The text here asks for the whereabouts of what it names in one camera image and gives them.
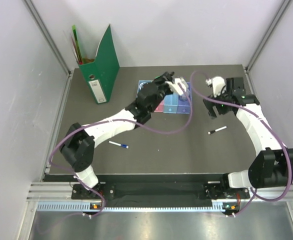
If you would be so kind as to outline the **black white pen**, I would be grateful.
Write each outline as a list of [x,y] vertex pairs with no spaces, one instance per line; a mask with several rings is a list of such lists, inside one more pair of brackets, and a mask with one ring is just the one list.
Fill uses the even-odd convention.
[[226,128],[227,128],[227,126],[222,126],[222,127],[217,128],[217,129],[214,129],[214,130],[208,131],[207,134],[208,134],[208,135],[212,135],[212,134],[217,133],[217,132],[219,132],[219,131],[225,130]]

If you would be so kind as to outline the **teal blue drawer box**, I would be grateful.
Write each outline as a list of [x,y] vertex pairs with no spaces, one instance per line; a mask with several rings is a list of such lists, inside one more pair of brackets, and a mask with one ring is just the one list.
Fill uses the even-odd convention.
[[178,109],[178,95],[170,94],[166,95],[164,100],[163,112],[167,114],[176,114]]

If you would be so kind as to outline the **pink drawer box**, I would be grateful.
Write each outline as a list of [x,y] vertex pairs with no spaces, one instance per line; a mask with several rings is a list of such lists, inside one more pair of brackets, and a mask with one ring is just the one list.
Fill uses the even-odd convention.
[[162,100],[160,104],[154,110],[155,113],[163,113],[164,112],[164,101]]

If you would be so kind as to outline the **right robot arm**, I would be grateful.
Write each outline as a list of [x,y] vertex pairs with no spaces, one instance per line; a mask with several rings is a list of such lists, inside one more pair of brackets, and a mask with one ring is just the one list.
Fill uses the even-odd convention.
[[203,100],[211,118],[233,112],[244,126],[256,157],[247,170],[223,175],[220,193],[233,197],[239,188],[284,187],[293,181],[293,148],[279,143],[270,132],[258,98],[248,94],[242,77],[206,79],[212,94]]

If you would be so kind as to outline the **clear round clip container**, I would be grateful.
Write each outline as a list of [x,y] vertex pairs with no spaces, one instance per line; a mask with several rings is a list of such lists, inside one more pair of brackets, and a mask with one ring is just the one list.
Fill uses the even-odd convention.
[[181,102],[185,102],[188,100],[187,96],[186,95],[179,95],[178,96],[178,100],[181,101]]

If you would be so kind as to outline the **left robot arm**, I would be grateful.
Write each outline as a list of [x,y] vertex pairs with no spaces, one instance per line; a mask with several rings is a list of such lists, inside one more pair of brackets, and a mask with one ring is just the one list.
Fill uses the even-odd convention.
[[174,73],[165,72],[153,81],[143,85],[136,99],[117,114],[105,118],[104,124],[83,129],[60,147],[59,151],[75,172],[75,176],[84,183],[82,192],[88,198],[99,195],[99,180],[95,175],[92,162],[95,147],[108,139],[126,131],[131,131],[144,125],[151,119],[161,101],[167,95],[172,95],[170,84],[174,82]]

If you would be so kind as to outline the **round patterned tape roll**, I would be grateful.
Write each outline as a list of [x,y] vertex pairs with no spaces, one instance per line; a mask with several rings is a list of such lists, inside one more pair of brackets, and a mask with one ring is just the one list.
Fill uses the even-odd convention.
[[144,85],[148,84],[148,81],[140,81],[138,84],[138,91],[141,91],[144,87]]

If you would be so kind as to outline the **purple drawer box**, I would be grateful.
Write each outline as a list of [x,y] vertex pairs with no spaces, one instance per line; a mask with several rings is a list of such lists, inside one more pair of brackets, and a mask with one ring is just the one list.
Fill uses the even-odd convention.
[[[190,99],[190,101],[192,102],[192,88],[191,88],[191,83],[187,82],[188,85],[188,90],[187,90],[187,94],[188,97]],[[190,114],[191,113],[191,105],[189,103],[189,101],[179,101],[178,99],[178,107],[177,107],[177,114]]]

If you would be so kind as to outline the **light blue drawer box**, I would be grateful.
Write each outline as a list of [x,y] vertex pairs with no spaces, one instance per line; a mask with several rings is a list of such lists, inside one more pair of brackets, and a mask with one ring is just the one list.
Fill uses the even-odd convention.
[[138,95],[138,93],[142,90],[142,88],[143,88],[143,86],[145,85],[145,84],[149,84],[149,83],[151,83],[152,81],[151,80],[140,80],[139,82],[138,82],[138,86],[137,86],[137,95]]

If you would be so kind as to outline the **blue white pen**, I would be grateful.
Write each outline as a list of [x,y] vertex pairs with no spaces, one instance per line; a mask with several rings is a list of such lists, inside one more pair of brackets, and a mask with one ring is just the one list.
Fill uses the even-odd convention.
[[118,142],[114,142],[114,141],[108,141],[109,144],[112,144],[112,145],[115,145],[115,146],[118,146],[118,147],[121,147],[121,148],[125,148],[125,149],[128,149],[129,146],[126,145],[126,144],[122,144],[122,143],[118,143]]

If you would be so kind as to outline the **green lever arch binder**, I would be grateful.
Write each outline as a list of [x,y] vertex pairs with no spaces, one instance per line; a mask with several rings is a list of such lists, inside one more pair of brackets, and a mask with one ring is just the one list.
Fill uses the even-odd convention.
[[111,26],[107,26],[99,41],[94,58],[87,58],[81,54],[75,25],[72,26],[72,34],[72,44],[76,53],[78,67],[95,102],[98,105],[109,102],[120,70]]

